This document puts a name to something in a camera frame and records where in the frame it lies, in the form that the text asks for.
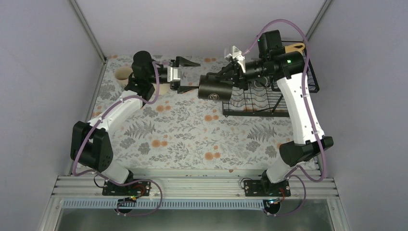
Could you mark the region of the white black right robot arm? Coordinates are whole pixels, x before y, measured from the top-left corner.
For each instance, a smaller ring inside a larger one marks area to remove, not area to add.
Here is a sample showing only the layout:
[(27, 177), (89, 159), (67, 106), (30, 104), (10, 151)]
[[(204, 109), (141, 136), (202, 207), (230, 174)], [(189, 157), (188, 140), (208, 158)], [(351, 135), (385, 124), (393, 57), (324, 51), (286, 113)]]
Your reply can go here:
[(231, 47), (224, 52), (228, 65), (200, 76), (198, 97), (228, 101), (233, 88), (247, 90), (252, 80), (267, 77), (279, 88), (293, 127), (293, 140), (279, 147), (277, 161), (252, 180), (247, 196), (290, 195), (289, 175), (301, 164), (333, 146), (333, 139), (321, 128), (307, 83), (307, 61), (298, 51), (286, 52), (278, 30), (262, 32), (257, 39), (259, 58), (247, 62), (242, 52)]

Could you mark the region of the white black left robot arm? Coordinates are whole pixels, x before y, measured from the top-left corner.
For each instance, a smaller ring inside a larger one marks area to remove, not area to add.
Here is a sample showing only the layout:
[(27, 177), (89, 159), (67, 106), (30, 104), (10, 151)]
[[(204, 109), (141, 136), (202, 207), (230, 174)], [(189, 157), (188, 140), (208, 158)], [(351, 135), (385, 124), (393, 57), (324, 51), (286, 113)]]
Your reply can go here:
[(133, 191), (133, 173), (114, 160), (110, 135), (133, 113), (154, 104), (162, 84), (179, 85), (182, 67), (199, 64), (181, 56), (169, 62), (154, 60), (147, 51), (134, 54), (127, 85), (117, 100), (96, 118), (75, 123), (71, 141), (72, 174), (81, 176), (94, 172), (110, 181), (122, 195)]

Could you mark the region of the tall floral cream mug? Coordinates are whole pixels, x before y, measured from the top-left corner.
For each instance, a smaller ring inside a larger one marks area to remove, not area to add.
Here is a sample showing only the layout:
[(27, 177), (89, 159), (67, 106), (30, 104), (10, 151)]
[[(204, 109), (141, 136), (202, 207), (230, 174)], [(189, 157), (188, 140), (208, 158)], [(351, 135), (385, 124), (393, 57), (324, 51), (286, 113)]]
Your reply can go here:
[(132, 69), (129, 66), (122, 66), (115, 70), (114, 77), (121, 87), (128, 84), (128, 78), (132, 74)]

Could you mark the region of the dark grey mug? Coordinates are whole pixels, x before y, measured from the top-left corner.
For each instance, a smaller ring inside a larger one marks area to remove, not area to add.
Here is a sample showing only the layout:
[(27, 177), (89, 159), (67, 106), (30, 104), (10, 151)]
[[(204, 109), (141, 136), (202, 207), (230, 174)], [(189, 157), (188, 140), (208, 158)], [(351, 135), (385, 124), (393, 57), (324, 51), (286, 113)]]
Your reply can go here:
[(270, 87), (270, 82), (267, 78), (260, 78), (253, 82), (253, 87), (255, 89), (264, 89)]

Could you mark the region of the yellow mug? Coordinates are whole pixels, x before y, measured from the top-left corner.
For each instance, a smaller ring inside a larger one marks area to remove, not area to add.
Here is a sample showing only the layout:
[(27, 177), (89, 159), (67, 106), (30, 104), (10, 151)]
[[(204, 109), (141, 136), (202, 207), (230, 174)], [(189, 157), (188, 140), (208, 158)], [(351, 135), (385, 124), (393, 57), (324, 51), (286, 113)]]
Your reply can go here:
[(284, 48), (285, 48), (286, 53), (291, 53), (291, 52), (296, 51), (296, 52), (299, 52), (299, 53), (302, 54), (303, 50), (305, 49), (305, 44), (301, 43), (301, 42), (293, 43), (293, 44), (290, 44), (290, 45), (285, 45)]

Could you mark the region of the matte black mug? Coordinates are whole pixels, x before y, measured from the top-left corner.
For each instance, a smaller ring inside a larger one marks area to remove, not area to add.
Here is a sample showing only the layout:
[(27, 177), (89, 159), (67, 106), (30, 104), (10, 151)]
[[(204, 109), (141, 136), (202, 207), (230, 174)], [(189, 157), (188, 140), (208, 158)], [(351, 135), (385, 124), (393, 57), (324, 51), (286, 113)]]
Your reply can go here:
[(232, 96), (233, 85), (230, 81), (223, 81), (216, 76), (201, 75), (199, 80), (198, 98), (213, 101), (229, 101)]

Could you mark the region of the short cream mug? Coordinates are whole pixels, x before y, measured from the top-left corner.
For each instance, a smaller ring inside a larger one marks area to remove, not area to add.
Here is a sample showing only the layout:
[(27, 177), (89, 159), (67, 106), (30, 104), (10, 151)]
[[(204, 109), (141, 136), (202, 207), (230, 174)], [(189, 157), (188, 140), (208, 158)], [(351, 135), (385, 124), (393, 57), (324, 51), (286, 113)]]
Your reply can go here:
[(160, 83), (156, 86), (156, 90), (159, 90), (159, 95), (165, 95), (171, 91), (169, 83)]

